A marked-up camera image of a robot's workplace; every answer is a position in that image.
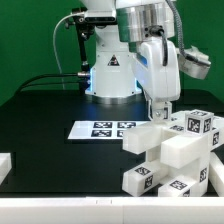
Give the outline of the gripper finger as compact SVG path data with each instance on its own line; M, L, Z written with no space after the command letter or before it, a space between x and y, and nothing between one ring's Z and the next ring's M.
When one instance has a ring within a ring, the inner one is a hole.
M152 121L160 121L164 118L164 104L148 100L148 117Z

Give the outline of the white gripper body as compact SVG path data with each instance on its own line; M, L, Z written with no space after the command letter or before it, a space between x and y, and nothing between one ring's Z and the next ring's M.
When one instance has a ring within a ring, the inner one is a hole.
M161 38L150 38L138 46L138 53L131 59L136 80L155 102L175 101L180 96L180 78L176 48L168 45L168 63L163 65Z

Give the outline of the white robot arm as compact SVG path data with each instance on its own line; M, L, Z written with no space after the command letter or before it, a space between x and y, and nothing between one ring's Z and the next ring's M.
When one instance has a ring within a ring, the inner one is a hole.
M148 116L168 120L180 97L175 0L81 0L96 32L96 62L86 94L105 104L144 94Z

